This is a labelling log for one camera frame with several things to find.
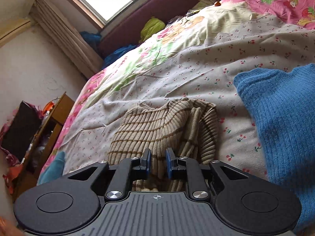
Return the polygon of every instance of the beige ribbed sweater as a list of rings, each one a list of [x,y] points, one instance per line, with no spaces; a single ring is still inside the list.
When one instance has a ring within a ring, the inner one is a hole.
[[[128,157],[141,157],[145,148],[152,151],[152,176],[134,183],[137,191],[179,191],[183,183],[165,180],[165,151],[187,156],[203,164],[213,160],[217,138],[215,104],[190,98],[175,99],[160,108],[136,104],[125,114],[114,135],[107,160],[118,164]]]

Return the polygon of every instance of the blue knit sweater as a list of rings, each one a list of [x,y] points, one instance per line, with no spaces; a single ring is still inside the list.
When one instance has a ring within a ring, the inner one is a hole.
[[[269,180],[301,201],[299,231],[315,222],[315,65],[290,73],[256,68],[234,85],[255,119]]]

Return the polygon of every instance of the orange object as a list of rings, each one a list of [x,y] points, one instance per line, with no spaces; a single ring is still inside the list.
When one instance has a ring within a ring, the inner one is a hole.
[[[50,101],[49,103],[47,103],[47,105],[44,107],[43,111],[42,111],[42,115],[45,115],[45,113],[47,111],[50,111],[53,107],[54,107],[54,103],[52,101]]]
[[[22,170],[22,167],[23,164],[18,164],[15,165],[14,167],[9,167],[8,173],[6,175],[2,175],[10,194],[13,194],[14,191],[12,181],[18,177]]]
[[[24,236],[24,233],[16,228],[13,223],[0,217],[0,235],[1,236]]]

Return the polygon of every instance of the bed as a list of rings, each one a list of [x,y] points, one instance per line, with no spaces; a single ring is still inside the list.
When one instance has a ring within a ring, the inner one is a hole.
[[[60,150],[66,154],[64,174],[107,159],[132,104],[161,107],[189,97],[216,104],[216,158],[267,179],[255,122],[233,79],[257,67],[290,72],[314,63],[314,5],[315,0],[222,0],[153,35],[89,79],[43,170]]]

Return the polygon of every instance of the red fabric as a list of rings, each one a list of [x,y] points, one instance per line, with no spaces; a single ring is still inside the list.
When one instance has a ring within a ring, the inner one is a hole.
[[[185,15],[197,3],[198,0],[147,1],[102,39],[99,45],[100,53],[106,57],[121,47],[138,44],[140,32],[152,16],[167,23],[176,15]]]
[[[18,177],[18,175],[22,171],[22,168],[22,164],[15,165],[14,167],[9,167],[8,173],[6,175],[2,175],[10,194],[13,194],[14,191],[12,181]]]

